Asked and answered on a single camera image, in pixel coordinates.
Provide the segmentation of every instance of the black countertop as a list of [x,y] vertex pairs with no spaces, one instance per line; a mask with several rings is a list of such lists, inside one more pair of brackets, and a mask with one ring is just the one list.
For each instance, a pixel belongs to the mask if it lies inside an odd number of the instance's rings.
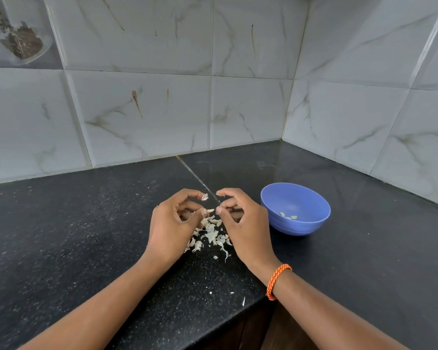
[[[437,205],[279,141],[182,159],[213,192],[240,187],[259,201],[271,182],[319,192],[330,219],[308,237],[271,229],[278,257],[406,346],[438,349]],[[28,341],[134,264],[153,207],[180,188],[205,190],[176,158],[0,184],[0,349]],[[232,254],[225,263],[218,247],[185,253],[108,348],[182,349],[262,300],[264,286]]]

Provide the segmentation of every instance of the person's left hand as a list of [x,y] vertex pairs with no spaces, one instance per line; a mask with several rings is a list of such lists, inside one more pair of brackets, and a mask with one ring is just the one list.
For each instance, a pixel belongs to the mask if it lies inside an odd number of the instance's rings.
[[145,253],[165,263],[167,268],[172,266],[183,254],[201,220],[209,217],[203,206],[188,200],[189,197],[201,200],[203,195],[199,190],[182,189],[155,207]]

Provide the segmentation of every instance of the hand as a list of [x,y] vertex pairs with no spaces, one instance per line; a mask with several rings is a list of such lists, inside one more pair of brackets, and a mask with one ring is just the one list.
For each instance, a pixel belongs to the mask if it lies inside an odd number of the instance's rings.
[[[274,254],[269,236],[268,211],[254,202],[238,188],[224,188],[216,193],[220,196],[232,196],[216,208],[217,214],[227,229],[240,260],[265,285],[281,262]],[[240,222],[234,221],[235,213],[231,210],[243,210]]]
[[188,200],[201,199],[203,195],[198,190],[182,189],[154,208],[145,254],[167,269],[180,258],[194,229],[209,217],[203,206]]

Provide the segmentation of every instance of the blue plastic bowl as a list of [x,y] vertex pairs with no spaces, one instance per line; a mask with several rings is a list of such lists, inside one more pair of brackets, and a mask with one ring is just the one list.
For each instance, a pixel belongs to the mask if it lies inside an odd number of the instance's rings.
[[[317,192],[292,183],[273,183],[261,191],[261,205],[268,210],[269,224],[282,233],[304,236],[315,232],[331,215],[331,207]],[[291,220],[286,217],[297,216]]]

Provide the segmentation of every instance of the orange bracelet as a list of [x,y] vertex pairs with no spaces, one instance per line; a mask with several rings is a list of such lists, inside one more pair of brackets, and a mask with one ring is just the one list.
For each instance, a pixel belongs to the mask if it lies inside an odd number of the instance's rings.
[[266,295],[268,296],[269,300],[271,301],[276,300],[276,298],[273,295],[274,284],[276,283],[276,280],[279,277],[279,275],[281,275],[281,273],[286,269],[290,269],[292,271],[292,268],[289,264],[282,264],[280,267],[276,269],[273,276],[271,276],[271,280],[269,280],[268,282],[268,289],[266,290]]

